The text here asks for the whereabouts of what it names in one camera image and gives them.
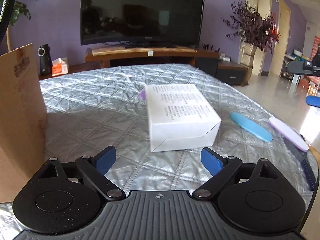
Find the dark blue comb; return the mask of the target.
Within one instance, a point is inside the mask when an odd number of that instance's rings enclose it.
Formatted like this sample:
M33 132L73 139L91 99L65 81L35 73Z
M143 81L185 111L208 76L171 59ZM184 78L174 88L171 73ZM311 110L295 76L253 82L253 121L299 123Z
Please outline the dark blue comb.
M308 186L309 186L310 190L313 191L316 186L316 178L315 178L315 175L313 174L313 170L312 170L309 162L306 159L303 159L301 161L301 166L304 171L306 180L308 182Z

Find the light blue oval case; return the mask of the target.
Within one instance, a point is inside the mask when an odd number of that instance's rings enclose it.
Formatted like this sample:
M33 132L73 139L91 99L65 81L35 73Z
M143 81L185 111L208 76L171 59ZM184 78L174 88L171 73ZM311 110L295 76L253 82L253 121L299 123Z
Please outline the light blue oval case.
M238 126L248 131L255 137L261 139L262 141L271 142L273 140L272 134L268 130L252 121L251 119L241 115L240 113L232 112L229 117Z

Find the white lilac oval case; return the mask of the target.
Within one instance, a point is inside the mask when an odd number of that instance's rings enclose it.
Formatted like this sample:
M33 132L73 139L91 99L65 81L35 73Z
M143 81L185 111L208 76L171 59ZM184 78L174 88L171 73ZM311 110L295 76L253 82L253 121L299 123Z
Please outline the white lilac oval case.
M269 123L271 126L277 130L284 138L293 143L296 148L300 149L303 152L308 152L309 146L305 140L295 132L290 126L282 122L281 120L273 117L269 118Z

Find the purple leaf plant in vase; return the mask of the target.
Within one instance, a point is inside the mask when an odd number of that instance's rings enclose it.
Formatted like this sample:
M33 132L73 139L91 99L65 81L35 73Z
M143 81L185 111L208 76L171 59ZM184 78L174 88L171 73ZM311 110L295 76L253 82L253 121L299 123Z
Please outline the purple leaf plant in vase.
M231 3L232 13L229 18L221 20L232 29L226 34L227 38L239 37L244 44L240 63L248 68L244 78L244 85L253 73L254 57L257 50L262 52L273 51L273 44L279 42L279 33L276 30L276 21L273 16L262 17L259 11L246 2Z

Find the white paper box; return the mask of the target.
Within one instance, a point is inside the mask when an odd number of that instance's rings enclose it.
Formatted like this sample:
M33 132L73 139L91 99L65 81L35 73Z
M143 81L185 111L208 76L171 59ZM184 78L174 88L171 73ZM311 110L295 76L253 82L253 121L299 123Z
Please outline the white paper box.
M148 85L150 151L213 146L221 118L194 84Z

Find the wooden TV stand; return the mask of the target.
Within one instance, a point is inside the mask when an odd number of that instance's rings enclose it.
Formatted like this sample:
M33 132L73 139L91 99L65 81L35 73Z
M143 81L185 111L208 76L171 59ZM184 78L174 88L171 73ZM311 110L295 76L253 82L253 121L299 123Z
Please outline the wooden TV stand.
M229 85L245 86L248 67L235 62L219 60L219 54L205 49L125 48L124 46L88 48L83 64L70 66L69 74L101 68L181 63L189 64Z

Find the orange tissue box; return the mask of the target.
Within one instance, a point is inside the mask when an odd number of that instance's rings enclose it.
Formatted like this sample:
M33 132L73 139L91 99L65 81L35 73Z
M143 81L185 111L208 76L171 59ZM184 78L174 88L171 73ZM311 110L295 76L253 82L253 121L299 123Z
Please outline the orange tissue box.
M52 77L68 74L68 64L61 58L52 62Z

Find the brown cardboard box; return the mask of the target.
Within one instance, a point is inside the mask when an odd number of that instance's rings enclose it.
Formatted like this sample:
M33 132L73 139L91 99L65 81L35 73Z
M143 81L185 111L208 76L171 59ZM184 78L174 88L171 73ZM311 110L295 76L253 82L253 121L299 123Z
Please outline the brown cardboard box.
M1 56L1 203L12 202L44 162L47 110L33 44Z

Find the black wifi router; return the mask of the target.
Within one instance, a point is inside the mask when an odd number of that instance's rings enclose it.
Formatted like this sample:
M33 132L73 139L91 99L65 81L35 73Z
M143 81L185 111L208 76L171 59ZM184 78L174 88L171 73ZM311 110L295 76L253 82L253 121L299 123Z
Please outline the black wifi router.
M213 44L203 43L203 49L208 51L213 51Z

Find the black cylindrical speaker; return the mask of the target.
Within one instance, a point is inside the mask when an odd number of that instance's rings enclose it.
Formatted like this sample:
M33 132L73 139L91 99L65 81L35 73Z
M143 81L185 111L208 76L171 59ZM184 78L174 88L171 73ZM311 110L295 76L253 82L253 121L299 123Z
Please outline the black cylindrical speaker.
M48 44L41 45L37 51L40 61L40 75L46 76L52 73L52 59Z

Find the black flat screen television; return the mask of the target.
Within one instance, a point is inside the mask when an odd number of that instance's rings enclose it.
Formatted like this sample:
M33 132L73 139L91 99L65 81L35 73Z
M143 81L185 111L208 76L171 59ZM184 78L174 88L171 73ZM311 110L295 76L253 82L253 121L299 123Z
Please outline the black flat screen television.
M199 44L204 0L81 0L80 42Z

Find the purple oval case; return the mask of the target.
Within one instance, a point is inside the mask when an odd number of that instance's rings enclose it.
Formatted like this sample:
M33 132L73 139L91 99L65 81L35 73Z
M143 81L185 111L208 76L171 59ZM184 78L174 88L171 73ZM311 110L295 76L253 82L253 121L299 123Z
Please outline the purple oval case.
M145 90L142 90L140 92L140 94L138 95L138 97L141 99L141 100L146 100L146 93L145 93Z

